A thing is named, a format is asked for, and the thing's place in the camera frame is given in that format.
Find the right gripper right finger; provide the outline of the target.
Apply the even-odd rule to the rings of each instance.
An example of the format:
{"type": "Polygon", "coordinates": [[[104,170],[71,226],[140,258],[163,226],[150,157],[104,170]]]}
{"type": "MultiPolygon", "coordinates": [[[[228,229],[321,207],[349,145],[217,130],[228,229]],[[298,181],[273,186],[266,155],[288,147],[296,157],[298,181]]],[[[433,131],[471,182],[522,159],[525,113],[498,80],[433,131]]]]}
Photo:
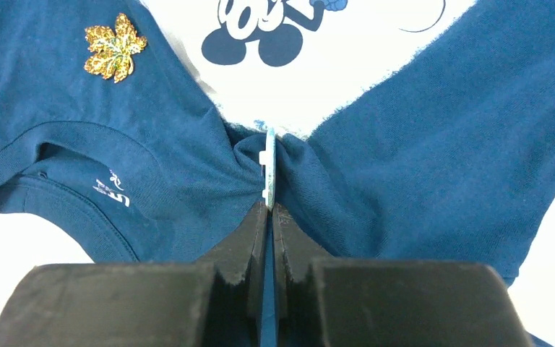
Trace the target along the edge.
{"type": "Polygon", "coordinates": [[[334,257],[272,211],[279,346],[531,346],[487,265],[334,257]]]}

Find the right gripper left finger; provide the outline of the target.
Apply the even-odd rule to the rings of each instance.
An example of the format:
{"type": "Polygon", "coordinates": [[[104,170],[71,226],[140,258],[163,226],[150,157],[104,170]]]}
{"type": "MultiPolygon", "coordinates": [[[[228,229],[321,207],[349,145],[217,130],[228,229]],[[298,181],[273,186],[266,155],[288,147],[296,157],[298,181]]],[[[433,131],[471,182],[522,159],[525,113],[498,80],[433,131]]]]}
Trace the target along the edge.
{"type": "Polygon", "coordinates": [[[0,314],[0,346],[258,346],[268,209],[191,263],[32,269],[0,314]]]}

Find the round blue pin badge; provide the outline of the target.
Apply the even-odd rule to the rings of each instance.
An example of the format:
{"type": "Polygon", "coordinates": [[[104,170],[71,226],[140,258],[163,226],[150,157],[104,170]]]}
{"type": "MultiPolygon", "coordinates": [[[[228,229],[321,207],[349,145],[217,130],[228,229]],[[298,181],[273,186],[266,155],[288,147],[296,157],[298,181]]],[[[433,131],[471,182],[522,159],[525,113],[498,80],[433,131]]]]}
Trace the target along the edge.
{"type": "Polygon", "coordinates": [[[276,136],[273,128],[268,128],[265,137],[265,149],[259,152],[259,164],[264,169],[264,189],[262,196],[267,209],[271,212],[275,204],[276,174],[276,136]]]}

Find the blue cartoon print t-shirt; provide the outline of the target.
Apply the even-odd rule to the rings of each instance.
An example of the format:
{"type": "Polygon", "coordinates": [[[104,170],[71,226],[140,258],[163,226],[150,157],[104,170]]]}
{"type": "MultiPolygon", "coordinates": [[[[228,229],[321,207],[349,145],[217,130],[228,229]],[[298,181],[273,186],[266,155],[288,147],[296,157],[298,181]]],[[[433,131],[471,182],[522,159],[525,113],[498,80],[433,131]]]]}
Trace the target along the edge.
{"type": "Polygon", "coordinates": [[[555,198],[555,1],[0,1],[0,213],[188,262],[275,200],[337,256],[514,282],[555,198]],[[114,83],[85,28],[147,39],[114,83]]]}

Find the gold maple leaf brooch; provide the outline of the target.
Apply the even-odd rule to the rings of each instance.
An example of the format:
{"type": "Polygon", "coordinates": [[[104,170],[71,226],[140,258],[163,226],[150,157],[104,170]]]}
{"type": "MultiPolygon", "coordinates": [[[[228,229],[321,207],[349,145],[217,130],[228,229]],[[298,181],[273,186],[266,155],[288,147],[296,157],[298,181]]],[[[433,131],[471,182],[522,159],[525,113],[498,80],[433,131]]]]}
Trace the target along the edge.
{"type": "Polygon", "coordinates": [[[105,25],[86,27],[85,40],[91,56],[85,61],[84,70],[115,84],[134,72],[133,55],[143,52],[147,46],[146,37],[138,36],[136,27],[124,13],[117,15],[114,29],[105,25]]]}

